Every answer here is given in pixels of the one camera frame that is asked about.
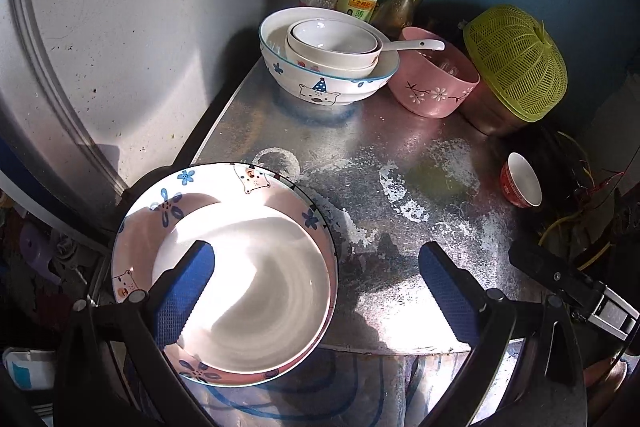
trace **blue gripper pad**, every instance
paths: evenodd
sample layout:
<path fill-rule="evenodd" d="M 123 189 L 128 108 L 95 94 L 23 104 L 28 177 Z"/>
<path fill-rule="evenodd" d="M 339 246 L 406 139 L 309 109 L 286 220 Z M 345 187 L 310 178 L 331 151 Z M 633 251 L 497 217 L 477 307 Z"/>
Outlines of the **blue gripper pad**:
<path fill-rule="evenodd" d="M 216 265 L 213 247 L 205 241 L 193 243 L 184 254 L 183 258 L 185 257 L 191 257 L 191 260 L 187 261 L 186 266 L 183 266 L 180 261 L 173 269 L 184 267 L 182 273 L 178 274 L 169 286 L 153 314 L 152 334 L 160 349 L 178 341 L 182 328 L 184 328 L 193 307 L 213 275 Z"/>
<path fill-rule="evenodd" d="M 478 297 L 478 289 L 482 291 L 482 287 L 466 270 L 457 268 L 433 241 L 420 248 L 418 267 L 458 341 L 471 347 L 477 345 L 480 338 L 478 302 L 471 302 L 469 297 L 470 293 Z"/>

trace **blue flower pattern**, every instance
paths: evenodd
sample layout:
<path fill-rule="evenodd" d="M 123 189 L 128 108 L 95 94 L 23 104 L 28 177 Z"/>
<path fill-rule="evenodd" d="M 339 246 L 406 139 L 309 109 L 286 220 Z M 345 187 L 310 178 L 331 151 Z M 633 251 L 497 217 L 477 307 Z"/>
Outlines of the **blue flower pattern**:
<path fill-rule="evenodd" d="M 169 200 L 169 194 L 167 193 L 166 188 L 163 188 L 160 190 L 160 195 L 164 201 L 162 203 L 151 203 L 149 208 L 151 210 L 158 210 L 162 213 L 162 226 L 166 228 L 169 226 L 169 212 L 175 217 L 175 219 L 180 220 L 184 217 L 184 212 L 175 206 L 175 203 L 182 199 L 182 194 L 180 194 L 180 192 L 176 192 L 175 196 Z"/>
<path fill-rule="evenodd" d="M 180 374 L 184 377 L 194 378 L 195 380 L 199 380 L 200 382 L 209 383 L 209 380 L 220 380 L 220 375 L 217 373 L 208 372 L 209 366 L 205 363 L 198 362 L 197 369 L 193 368 L 186 360 L 179 360 L 180 365 L 187 369 L 188 371 L 180 371 Z"/>
<path fill-rule="evenodd" d="M 182 185 L 186 185 L 188 182 L 193 183 L 193 175 L 196 171 L 182 171 L 182 174 L 178 174 L 178 179 L 182 180 Z"/>
<path fill-rule="evenodd" d="M 305 226 L 308 229 L 318 229 L 318 226 L 316 225 L 316 223 L 318 222 L 318 218 L 314 215 L 314 211 L 311 208 L 308 210 L 308 213 L 305 214 L 303 212 L 302 217 L 305 218 Z"/>

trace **bottle label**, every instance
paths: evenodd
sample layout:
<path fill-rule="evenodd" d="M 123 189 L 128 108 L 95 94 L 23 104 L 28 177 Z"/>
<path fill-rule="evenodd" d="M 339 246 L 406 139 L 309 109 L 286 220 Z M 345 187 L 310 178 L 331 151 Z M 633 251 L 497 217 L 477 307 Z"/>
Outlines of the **bottle label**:
<path fill-rule="evenodd" d="M 335 9 L 361 21 L 369 22 L 375 7 L 376 0 L 338 0 Z"/>

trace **purple plastic object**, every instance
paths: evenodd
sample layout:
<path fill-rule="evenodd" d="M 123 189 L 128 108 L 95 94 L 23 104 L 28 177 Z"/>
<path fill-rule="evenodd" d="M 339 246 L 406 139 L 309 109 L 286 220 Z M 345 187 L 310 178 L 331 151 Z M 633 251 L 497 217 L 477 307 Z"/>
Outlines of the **purple plastic object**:
<path fill-rule="evenodd" d="M 443 51 L 429 52 L 437 63 L 445 60 L 443 71 L 418 51 L 404 50 L 400 54 L 400 68 L 388 86 L 394 97 L 409 111 L 428 118 L 444 118 L 454 112 L 478 85 L 480 75 L 471 61 L 453 44 L 435 33 L 408 26 L 402 30 L 401 40 L 437 39 L 445 43 Z"/>
<path fill-rule="evenodd" d="M 60 277 L 49 271 L 49 261 L 53 257 L 54 250 L 42 232 L 28 221 L 20 230 L 20 253 L 36 272 L 53 284 L 60 285 Z"/>

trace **table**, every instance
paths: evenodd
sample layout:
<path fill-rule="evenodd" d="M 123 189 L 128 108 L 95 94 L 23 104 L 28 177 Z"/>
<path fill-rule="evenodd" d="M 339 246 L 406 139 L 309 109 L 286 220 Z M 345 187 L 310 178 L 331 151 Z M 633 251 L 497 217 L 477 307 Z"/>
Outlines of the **table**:
<path fill-rule="evenodd" d="M 512 267 L 516 208 L 501 195 L 501 142 L 459 114 L 421 118 L 385 88 L 342 107 L 299 100 L 262 59 L 218 118 L 196 163 L 242 161 L 295 181 L 331 224 L 338 300 L 321 346 L 380 355 L 468 351 L 418 272 L 438 241 L 484 288 L 540 301 Z"/>

